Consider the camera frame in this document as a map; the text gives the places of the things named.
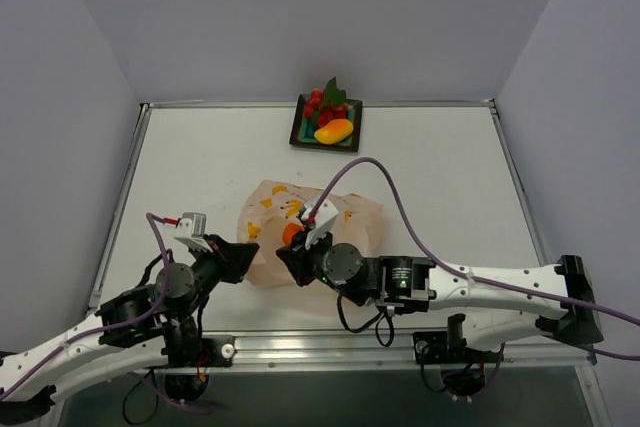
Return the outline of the yellow orange fake mango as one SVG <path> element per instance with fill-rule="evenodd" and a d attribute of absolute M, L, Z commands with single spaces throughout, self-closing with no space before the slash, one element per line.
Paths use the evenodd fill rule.
<path fill-rule="evenodd" d="M 333 119 L 314 132 L 315 140 L 323 145 L 338 144 L 347 139 L 354 130 L 348 119 Z"/>

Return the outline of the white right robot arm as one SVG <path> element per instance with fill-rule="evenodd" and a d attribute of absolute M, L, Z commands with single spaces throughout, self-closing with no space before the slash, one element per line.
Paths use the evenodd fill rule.
<path fill-rule="evenodd" d="M 311 246 L 299 232 L 276 252 L 295 283 L 314 281 L 358 307 L 384 315 L 448 310 L 444 347 L 455 359 L 532 336 L 567 345 L 603 341 L 590 306 L 593 289 L 579 256 L 530 269 L 443 269 L 427 257 L 365 257 L 352 244 L 326 235 Z"/>

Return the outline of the red cherry tomato bunch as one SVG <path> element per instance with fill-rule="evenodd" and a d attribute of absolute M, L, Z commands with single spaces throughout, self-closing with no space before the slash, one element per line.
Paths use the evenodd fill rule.
<path fill-rule="evenodd" d="M 348 110 L 346 91 L 338 87 L 337 78 L 333 77 L 322 90 L 311 92 L 304 103 L 303 118 L 318 130 L 332 120 L 346 119 Z"/>

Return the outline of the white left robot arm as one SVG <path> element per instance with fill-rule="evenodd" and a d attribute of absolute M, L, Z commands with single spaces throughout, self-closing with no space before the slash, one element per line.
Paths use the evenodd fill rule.
<path fill-rule="evenodd" d="M 201 313 L 221 283 L 244 280 L 258 253 L 253 242 L 206 235 L 192 264 L 171 252 L 154 281 L 104 303 L 85 320 L 38 347 L 1 357 L 1 422 L 20 425 L 46 415 L 59 401 L 96 383 L 139 369 L 194 367 L 207 359 L 229 366 L 225 341 L 204 340 Z"/>

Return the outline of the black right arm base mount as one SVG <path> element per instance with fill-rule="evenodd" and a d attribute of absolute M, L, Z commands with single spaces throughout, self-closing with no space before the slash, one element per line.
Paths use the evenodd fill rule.
<path fill-rule="evenodd" d="M 506 344 L 502 343 L 496 351 L 470 348 L 463 336 L 466 319 L 464 314 L 452 315 L 445 330 L 414 332 L 412 340 L 425 388 L 435 394 L 448 394 L 453 402 L 471 404 L 497 375 Z M 427 380 L 427 366 L 440 367 L 438 386 Z"/>

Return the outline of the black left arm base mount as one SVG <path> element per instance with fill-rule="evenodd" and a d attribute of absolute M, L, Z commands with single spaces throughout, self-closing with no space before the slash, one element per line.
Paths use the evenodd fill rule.
<path fill-rule="evenodd" d="M 203 400 L 202 396 L 209 385 L 209 368 L 233 366 L 235 340 L 229 335 L 204 338 L 202 329 L 198 328 L 197 342 L 195 353 L 186 360 L 187 367 L 196 369 L 195 374 L 166 374 L 162 381 L 159 380 L 158 367 L 149 367 L 144 374 L 130 374 L 136 383 L 129 389 L 121 404 L 121 416 L 127 426 L 143 426 L 150 423 L 159 413 L 161 404 L 195 416 L 209 416 L 221 409 L 215 401 Z M 147 415 L 136 419 L 130 415 L 130 401 L 142 386 L 153 393 L 153 403 Z"/>

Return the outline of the small orange fake fruit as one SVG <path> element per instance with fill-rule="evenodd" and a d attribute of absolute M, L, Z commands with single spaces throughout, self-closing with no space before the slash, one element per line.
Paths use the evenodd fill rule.
<path fill-rule="evenodd" d="M 293 237 L 303 230 L 303 227 L 296 223 L 288 223 L 282 232 L 282 242 L 284 245 L 290 245 Z"/>

